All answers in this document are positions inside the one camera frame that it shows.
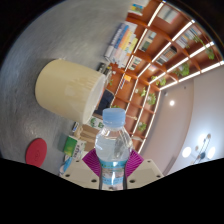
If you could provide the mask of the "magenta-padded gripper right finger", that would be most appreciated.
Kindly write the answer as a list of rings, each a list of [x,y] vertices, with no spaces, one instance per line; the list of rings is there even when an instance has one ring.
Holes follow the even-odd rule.
[[[127,188],[135,189],[161,179],[163,174],[152,159],[144,159],[133,150],[125,167],[125,177]]]

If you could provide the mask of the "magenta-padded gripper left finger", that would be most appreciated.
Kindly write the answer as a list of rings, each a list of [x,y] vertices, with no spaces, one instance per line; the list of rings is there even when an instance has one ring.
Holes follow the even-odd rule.
[[[83,188],[98,189],[100,172],[96,151],[92,149],[80,160],[66,156],[59,170],[59,176]]]

